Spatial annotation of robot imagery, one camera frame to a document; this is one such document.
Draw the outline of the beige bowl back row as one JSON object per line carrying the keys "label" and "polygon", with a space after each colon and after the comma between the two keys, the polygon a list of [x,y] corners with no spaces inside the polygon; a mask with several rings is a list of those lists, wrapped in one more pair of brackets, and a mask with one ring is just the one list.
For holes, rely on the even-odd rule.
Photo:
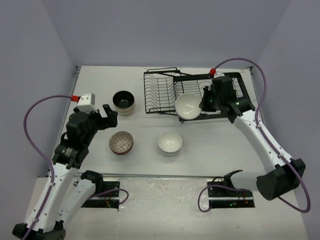
{"label": "beige bowl back row", "polygon": [[112,101],[117,108],[127,109],[135,103],[135,97],[129,91],[121,90],[113,95]]}

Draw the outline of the beige bowl row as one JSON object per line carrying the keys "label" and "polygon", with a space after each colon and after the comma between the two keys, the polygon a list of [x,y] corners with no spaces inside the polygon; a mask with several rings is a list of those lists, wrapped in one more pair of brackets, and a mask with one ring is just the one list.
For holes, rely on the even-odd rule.
{"label": "beige bowl row", "polygon": [[127,109],[135,103],[135,97],[129,91],[121,90],[113,95],[112,101],[117,108]]}
{"label": "beige bowl row", "polygon": [[134,113],[134,109],[132,110],[129,110],[129,111],[120,111],[120,110],[117,110],[117,113],[120,115],[120,116],[129,116],[131,114]]}
{"label": "beige bowl row", "polygon": [[127,108],[120,108],[120,107],[117,107],[116,105],[114,105],[114,108],[119,113],[127,113],[127,112],[132,111],[135,108],[135,105],[136,104],[134,103],[133,105],[131,105],[130,107],[127,107]]}

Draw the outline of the white bowl back row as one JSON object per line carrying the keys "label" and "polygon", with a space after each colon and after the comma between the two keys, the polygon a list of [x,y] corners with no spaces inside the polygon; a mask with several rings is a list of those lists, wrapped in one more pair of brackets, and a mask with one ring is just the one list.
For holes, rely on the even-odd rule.
{"label": "white bowl back row", "polygon": [[183,120],[193,120],[201,113],[201,100],[191,93],[181,94],[175,101],[175,110]]}

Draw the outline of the white bowl row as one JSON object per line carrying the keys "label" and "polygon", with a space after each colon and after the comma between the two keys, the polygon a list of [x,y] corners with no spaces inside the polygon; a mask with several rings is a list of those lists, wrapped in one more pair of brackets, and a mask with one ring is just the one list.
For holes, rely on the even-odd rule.
{"label": "white bowl row", "polygon": [[175,110],[183,120],[193,120],[201,113],[201,100],[191,93],[181,94],[175,101]]}
{"label": "white bowl row", "polygon": [[157,150],[166,157],[177,157],[183,146],[182,137],[174,131],[165,131],[157,138]]}

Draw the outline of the brown patterned ceramic bowl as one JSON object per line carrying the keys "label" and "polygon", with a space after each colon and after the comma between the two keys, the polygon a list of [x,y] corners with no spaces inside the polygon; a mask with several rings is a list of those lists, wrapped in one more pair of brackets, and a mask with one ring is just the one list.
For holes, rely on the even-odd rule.
{"label": "brown patterned ceramic bowl", "polygon": [[133,148],[133,145],[133,136],[127,131],[118,131],[109,139],[109,148],[117,155],[128,153]]}

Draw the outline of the beige bowl front row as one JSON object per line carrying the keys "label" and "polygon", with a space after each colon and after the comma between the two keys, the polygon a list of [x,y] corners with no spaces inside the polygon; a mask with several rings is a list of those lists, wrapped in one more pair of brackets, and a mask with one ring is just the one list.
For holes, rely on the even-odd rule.
{"label": "beige bowl front row", "polygon": [[134,109],[132,110],[129,110],[129,111],[120,111],[120,110],[117,110],[117,113],[120,115],[120,116],[129,116],[131,114],[134,113]]}

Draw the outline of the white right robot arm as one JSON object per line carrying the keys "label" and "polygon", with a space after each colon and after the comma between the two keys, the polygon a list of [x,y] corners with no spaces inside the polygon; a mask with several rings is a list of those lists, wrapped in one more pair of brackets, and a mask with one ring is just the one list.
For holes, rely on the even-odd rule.
{"label": "white right robot arm", "polygon": [[293,159],[270,134],[260,120],[249,97],[238,97],[229,76],[212,78],[206,86],[200,108],[205,112],[220,111],[247,138],[259,156],[266,173],[257,176],[256,187],[268,201],[296,189],[306,169],[304,161]]}

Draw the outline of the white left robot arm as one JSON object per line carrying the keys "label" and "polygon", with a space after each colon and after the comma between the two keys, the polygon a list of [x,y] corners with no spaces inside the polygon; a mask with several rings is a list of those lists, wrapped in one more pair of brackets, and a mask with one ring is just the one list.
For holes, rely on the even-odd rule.
{"label": "white left robot arm", "polygon": [[108,104],[102,107],[105,117],[99,110],[85,112],[81,106],[74,108],[55,149],[45,189],[30,216],[13,228],[12,234],[18,239],[63,240],[67,226],[85,201],[103,193],[102,175],[88,170],[81,176],[76,189],[65,198],[96,133],[118,124],[118,113]]}

